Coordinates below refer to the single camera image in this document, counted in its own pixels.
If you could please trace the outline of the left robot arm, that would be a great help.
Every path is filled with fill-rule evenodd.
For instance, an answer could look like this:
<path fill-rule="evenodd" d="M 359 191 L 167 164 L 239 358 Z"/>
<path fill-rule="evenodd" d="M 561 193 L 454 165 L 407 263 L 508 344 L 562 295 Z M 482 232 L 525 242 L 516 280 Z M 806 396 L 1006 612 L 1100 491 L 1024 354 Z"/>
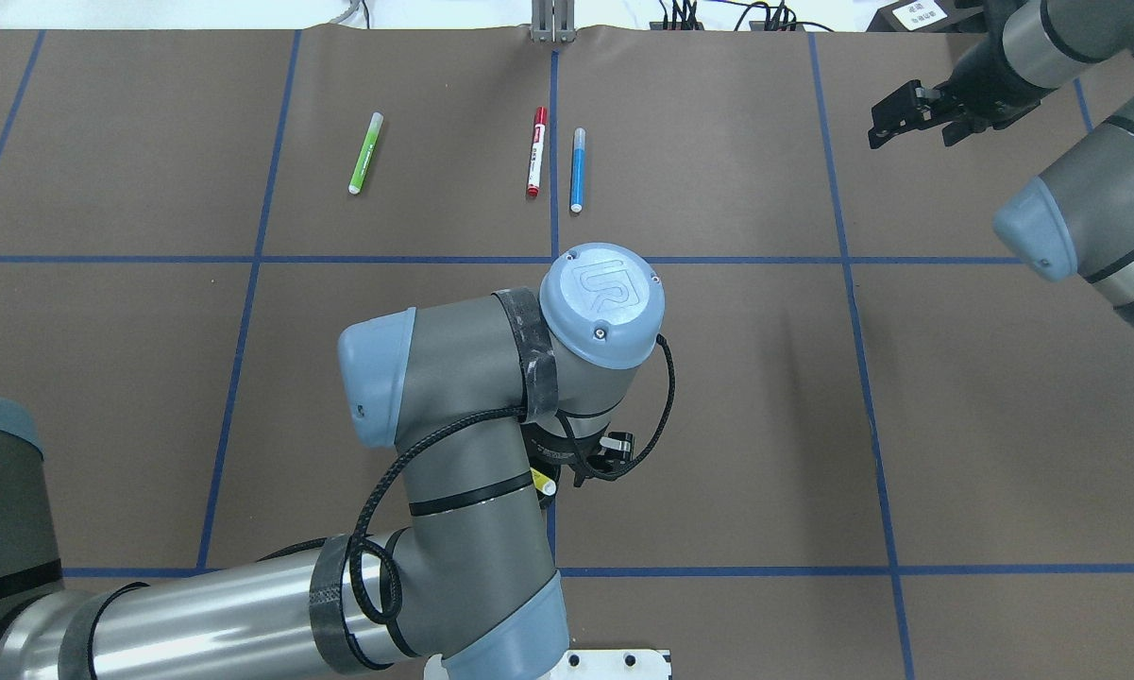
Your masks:
<path fill-rule="evenodd" d="M 536 474 L 616 481 L 609 432 L 661 333 L 660 275 L 583 244 L 540 288 L 346 328 L 352 426 L 393 461 L 352 532 L 235 569 L 64 585 L 34 418 L 0 397 L 0 679 L 308 679 L 440 655 L 450 679 L 536 679 L 569 653 Z"/>

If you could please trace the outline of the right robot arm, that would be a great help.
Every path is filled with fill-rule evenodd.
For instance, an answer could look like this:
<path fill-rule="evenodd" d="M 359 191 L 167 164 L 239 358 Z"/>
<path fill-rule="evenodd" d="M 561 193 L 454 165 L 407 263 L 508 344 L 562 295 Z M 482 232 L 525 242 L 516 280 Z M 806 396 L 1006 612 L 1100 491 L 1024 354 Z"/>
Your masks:
<path fill-rule="evenodd" d="M 869 146 L 940 128 L 953 146 L 1002 130 L 1095 63 L 1134 58 L 1134 1 L 985 1 L 985 39 L 947 80 L 903 83 L 872 107 Z M 992 228 L 1050 282 L 1080 277 L 1134 329 L 1134 94 L 1001 209 Z"/>

